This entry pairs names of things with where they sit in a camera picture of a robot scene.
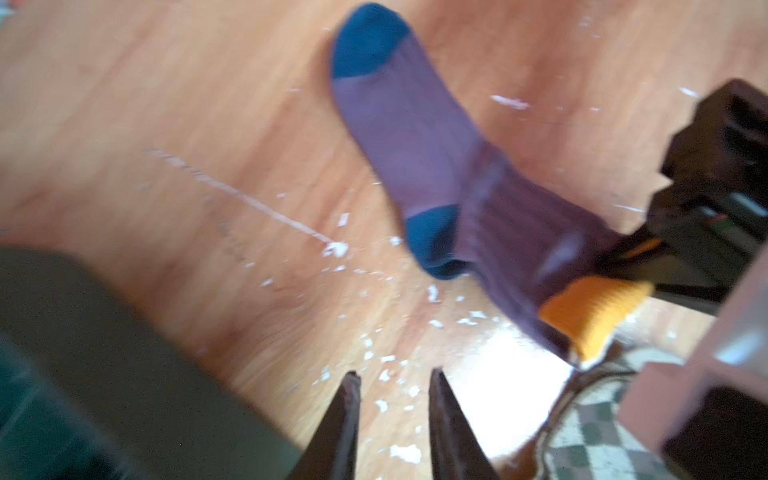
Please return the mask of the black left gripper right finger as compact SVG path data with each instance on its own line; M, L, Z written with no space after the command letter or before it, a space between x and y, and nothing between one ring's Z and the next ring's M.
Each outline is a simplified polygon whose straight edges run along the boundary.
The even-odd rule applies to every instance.
M498 479L441 368L431 372L429 438L434 479Z

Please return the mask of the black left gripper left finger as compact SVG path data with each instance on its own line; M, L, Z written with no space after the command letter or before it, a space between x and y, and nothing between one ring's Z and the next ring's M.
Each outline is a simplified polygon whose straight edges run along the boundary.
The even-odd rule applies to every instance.
M361 378L348 371L287 479L354 479L360 406Z

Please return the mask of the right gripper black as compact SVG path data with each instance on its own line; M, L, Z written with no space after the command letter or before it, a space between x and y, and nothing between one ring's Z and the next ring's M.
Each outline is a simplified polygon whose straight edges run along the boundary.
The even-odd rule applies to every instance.
M706 288L731 290L767 240L767 96L732 79L671 139L649 230Z

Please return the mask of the purple sock teal toe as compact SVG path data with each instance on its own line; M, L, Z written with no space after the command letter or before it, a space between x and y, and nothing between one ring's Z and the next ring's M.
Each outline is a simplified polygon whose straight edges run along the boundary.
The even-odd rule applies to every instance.
M340 115L398 208L420 267L439 280L475 276L542 347L580 369L600 362L653 289L597 274L619 234L516 170L396 12L359 6L340 28L330 70Z

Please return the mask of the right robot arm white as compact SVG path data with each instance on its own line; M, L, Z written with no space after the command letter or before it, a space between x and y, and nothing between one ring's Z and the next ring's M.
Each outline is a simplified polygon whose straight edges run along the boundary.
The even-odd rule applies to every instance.
M618 418L680 479L767 475L767 96L732 79L677 132L644 224L606 259L711 314L682 364L639 372Z

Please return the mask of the argyle brown green sock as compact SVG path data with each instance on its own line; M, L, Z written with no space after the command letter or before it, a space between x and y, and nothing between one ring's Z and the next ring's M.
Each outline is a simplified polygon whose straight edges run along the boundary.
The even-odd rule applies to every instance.
M646 364L682 360L650 347L628 350L576 375L535 440L536 479L672 479L659 458L618 421L632 381Z

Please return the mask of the green compartment tray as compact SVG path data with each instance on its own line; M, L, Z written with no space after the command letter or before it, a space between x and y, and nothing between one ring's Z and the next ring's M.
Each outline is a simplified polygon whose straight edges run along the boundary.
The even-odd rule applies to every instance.
M300 449L74 258L1 251L5 479L282 479Z

